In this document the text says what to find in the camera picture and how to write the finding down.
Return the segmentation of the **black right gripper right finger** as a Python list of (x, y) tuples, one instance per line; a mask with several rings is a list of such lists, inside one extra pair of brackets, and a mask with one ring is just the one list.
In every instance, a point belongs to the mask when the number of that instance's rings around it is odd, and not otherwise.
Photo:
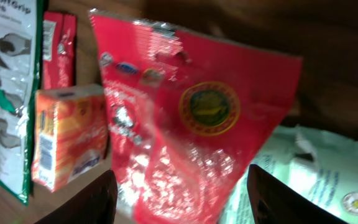
[(256, 224), (346, 224), (256, 164), (249, 166), (247, 191)]

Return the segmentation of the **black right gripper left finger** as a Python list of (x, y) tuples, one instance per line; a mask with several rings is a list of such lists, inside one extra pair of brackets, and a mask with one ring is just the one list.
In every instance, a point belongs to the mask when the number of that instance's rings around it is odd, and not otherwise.
[(107, 170), (36, 224), (113, 224), (116, 205), (116, 176)]

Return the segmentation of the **mint wet wipes pack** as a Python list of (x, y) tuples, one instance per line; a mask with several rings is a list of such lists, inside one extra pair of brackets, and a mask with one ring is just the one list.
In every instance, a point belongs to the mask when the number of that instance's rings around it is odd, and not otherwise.
[(279, 126), (252, 163), (327, 212), (358, 223), (358, 141)]

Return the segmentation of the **orange tissue pack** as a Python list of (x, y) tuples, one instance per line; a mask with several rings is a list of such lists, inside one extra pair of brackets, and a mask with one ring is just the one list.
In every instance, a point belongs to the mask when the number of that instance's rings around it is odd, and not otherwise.
[(105, 158), (108, 122), (102, 86), (39, 90), (35, 111), (34, 182), (55, 192)]

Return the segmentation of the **red snack bag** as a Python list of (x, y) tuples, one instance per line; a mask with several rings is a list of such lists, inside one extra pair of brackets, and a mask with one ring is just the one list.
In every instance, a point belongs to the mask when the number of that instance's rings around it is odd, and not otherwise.
[(136, 223), (216, 223), (289, 112), (302, 59), (91, 9), (119, 209)]

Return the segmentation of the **red chocolate bar wrapper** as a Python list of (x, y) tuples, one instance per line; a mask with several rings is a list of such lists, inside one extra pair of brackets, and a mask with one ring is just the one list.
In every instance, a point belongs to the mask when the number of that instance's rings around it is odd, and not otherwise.
[(47, 11), (43, 20), (45, 90), (66, 88), (75, 81), (76, 16)]

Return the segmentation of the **green white 3M package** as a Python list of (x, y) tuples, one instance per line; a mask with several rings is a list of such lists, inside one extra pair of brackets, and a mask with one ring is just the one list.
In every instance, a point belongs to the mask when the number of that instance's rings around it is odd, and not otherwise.
[(31, 190), (43, 1), (0, 0), (0, 186), (24, 205)]

